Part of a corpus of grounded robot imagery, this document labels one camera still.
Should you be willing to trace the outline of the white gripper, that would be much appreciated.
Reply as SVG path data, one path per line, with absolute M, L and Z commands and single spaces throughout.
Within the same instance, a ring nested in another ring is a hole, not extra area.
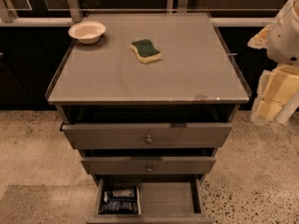
M 252 37 L 248 46 L 265 49 L 270 25 Z M 257 97 L 251 109 L 250 120 L 258 126 L 270 123 L 282 107 L 299 91 L 299 67 L 279 64 L 269 75 L 262 99 Z

